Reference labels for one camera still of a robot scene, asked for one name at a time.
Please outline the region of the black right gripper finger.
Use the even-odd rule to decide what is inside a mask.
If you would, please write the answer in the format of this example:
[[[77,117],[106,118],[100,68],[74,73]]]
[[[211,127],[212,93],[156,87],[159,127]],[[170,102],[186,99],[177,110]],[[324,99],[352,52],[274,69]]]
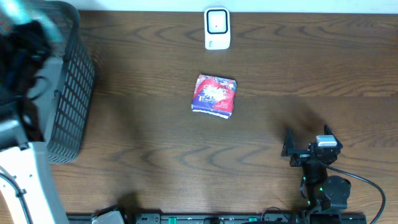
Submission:
[[[289,157],[295,152],[293,135],[290,128],[286,128],[284,144],[281,151],[282,157]]]
[[[327,143],[337,143],[337,140],[332,133],[332,130],[330,129],[329,125],[324,125],[324,135],[325,135],[325,142]]]

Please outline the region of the red and purple snack pack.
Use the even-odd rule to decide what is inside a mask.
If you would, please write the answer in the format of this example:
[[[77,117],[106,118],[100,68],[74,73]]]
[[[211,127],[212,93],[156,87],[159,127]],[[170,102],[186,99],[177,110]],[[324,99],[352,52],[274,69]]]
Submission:
[[[193,112],[230,119],[236,89],[235,80],[201,74],[195,84],[191,109]]]

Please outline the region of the teal wet wipes pack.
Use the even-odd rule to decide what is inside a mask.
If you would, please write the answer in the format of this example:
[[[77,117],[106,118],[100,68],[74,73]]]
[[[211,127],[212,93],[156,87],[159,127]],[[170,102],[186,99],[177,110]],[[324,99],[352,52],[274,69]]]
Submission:
[[[15,25],[38,22],[52,43],[62,42],[63,36],[52,20],[36,6],[22,0],[1,0],[1,12]]]

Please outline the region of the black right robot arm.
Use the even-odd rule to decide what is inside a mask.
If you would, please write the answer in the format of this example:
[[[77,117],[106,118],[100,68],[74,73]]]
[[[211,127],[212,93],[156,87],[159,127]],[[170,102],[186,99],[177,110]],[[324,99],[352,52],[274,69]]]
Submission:
[[[302,196],[309,207],[318,212],[341,212],[348,207],[351,182],[338,175],[328,175],[327,167],[334,163],[343,148],[331,129],[324,126],[324,134],[315,137],[306,149],[297,149],[293,134],[286,130],[281,156],[290,158],[290,166],[303,170]]]

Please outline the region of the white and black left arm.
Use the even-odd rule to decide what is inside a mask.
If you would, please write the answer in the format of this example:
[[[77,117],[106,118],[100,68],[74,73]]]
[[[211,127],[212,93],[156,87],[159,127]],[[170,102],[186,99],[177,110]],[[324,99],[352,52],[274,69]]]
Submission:
[[[52,48],[38,21],[1,36],[1,193],[14,223],[68,223],[28,92]]]

